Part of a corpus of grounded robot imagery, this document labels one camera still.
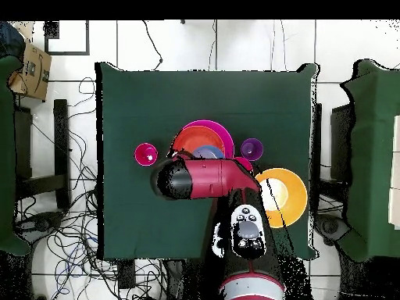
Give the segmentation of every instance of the pink plate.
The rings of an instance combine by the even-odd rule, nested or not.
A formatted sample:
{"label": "pink plate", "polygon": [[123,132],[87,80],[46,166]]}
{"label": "pink plate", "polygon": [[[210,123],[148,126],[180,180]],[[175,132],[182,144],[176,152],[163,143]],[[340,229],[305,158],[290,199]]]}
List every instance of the pink plate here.
{"label": "pink plate", "polygon": [[225,129],[221,124],[211,120],[197,120],[190,122],[184,128],[193,126],[204,126],[214,130],[220,136],[223,142],[223,146],[225,148],[225,158],[232,159],[234,157],[234,141],[227,129]]}

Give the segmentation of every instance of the purple cup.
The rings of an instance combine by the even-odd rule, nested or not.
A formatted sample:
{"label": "purple cup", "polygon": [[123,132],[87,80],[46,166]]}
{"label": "purple cup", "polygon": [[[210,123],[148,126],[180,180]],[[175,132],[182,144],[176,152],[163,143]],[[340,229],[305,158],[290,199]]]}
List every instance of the purple cup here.
{"label": "purple cup", "polygon": [[263,155],[263,143],[256,138],[248,138],[241,145],[241,154],[248,161],[256,161]]}

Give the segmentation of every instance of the blue bowl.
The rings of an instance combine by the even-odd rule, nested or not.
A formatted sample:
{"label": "blue bowl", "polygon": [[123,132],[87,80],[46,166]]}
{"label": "blue bowl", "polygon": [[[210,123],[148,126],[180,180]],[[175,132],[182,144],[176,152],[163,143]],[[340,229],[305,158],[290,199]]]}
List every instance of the blue bowl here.
{"label": "blue bowl", "polygon": [[193,156],[196,158],[203,158],[203,159],[223,159],[224,155],[222,151],[211,145],[203,145],[199,148],[196,148],[193,152]]}

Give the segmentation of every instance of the table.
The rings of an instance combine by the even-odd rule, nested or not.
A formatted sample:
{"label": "table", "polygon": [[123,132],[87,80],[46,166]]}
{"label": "table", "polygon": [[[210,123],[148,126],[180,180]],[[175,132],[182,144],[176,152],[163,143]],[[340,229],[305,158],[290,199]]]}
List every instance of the table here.
{"label": "table", "polygon": [[388,222],[400,71],[361,60],[352,79],[341,86],[351,95],[356,121],[350,140],[352,182],[346,212],[352,230],[338,245],[356,262],[374,256],[400,257],[400,231]]}
{"label": "table", "polygon": [[[214,120],[231,133],[238,155],[244,139],[264,144],[261,169],[284,167],[309,183],[311,83],[316,65],[298,72],[124,72],[96,63],[99,242],[104,259],[197,258],[203,252],[211,199],[166,201],[150,188],[151,167],[133,158],[142,142],[165,157],[177,132],[193,120]],[[295,254],[313,259],[307,208],[288,228]],[[284,229],[273,230],[282,253]]]}

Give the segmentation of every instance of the white floor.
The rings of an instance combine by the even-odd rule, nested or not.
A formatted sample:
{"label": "white floor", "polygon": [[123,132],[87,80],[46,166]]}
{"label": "white floor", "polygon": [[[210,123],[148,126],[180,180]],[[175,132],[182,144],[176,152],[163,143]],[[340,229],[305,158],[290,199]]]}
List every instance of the white floor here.
{"label": "white floor", "polygon": [[[36,22],[34,26],[33,44],[41,49],[45,48],[43,25],[44,22]],[[81,86],[80,82],[85,77],[95,80],[95,62],[110,62],[123,70],[152,70],[159,62],[159,56],[141,21],[90,21],[89,26],[90,55],[53,56],[47,101],[22,100],[22,105],[31,108],[36,126],[50,138],[53,138],[53,100],[66,98],[69,105],[76,105],[89,98],[93,92],[92,82],[86,79]],[[213,20],[187,20],[185,25],[180,24],[179,20],[148,21],[148,29],[163,58],[159,70],[216,69],[215,49],[209,58],[215,39]],[[272,46],[273,69],[276,71],[285,71],[285,67],[294,71],[303,63],[318,63],[317,101],[323,105],[321,163],[329,166],[330,112],[332,108],[349,102],[339,83],[351,77],[353,63],[358,59],[374,59],[389,68],[398,65],[399,37],[398,23],[386,20],[218,20],[217,69],[270,70]],[[84,21],[61,21],[59,40],[48,41],[51,52],[84,51],[84,45]],[[93,109],[95,97],[70,107],[69,112],[73,115]],[[95,113],[73,117],[70,129],[86,141],[84,163],[96,174]],[[35,127],[32,127],[32,137],[31,164],[34,177],[54,173],[52,143]],[[72,158],[79,163],[80,150],[74,141],[70,144]],[[72,163],[71,172],[71,177],[77,178],[79,171]],[[329,168],[322,167],[321,176],[329,178]],[[87,189],[94,187],[94,183],[89,181],[85,185]],[[73,198],[83,192],[84,183],[80,181],[73,191]],[[31,199],[25,199],[24,208],[30,203]],[[53,194],[39,195],[37,204],[30,212],[39,213],[55,207]],[[80,203],[74,206],[73,211],[83,209],[84,204]],[[91,222],[91,229],[96,231],[95,222]],[[72,243],[70,238],[61,239],[64,244]],[[318,234],[314,234],[313,243],[319,251],[319,257],[305,262],[312,294],[315,300],[335,300],[340,282],[338,253],[335,248],[324,245]],[[63,275],[67,272],[64,263],[57,266],[59,261],[66,258],[66,254],[57,246],[56,239],[50,238],[49,246],[58,256],[50,251],[47,241],[42,240],[34,255],[33,278],[35,292],[51,298],[58,290],[56,278],[62,283]],[[77,270],[75,277],[71,277],[65,285],[72,291],[62,291],[56,300],[77,300],[77,294],[87,283],[88,277]],[[114,285],[112,281],[109,282],[110,288]],[[157,284],[153,285],[151,292],[157,295]],[[83,293],[79,300],[117,299],[99,277],[90,282],[86,294]]]}

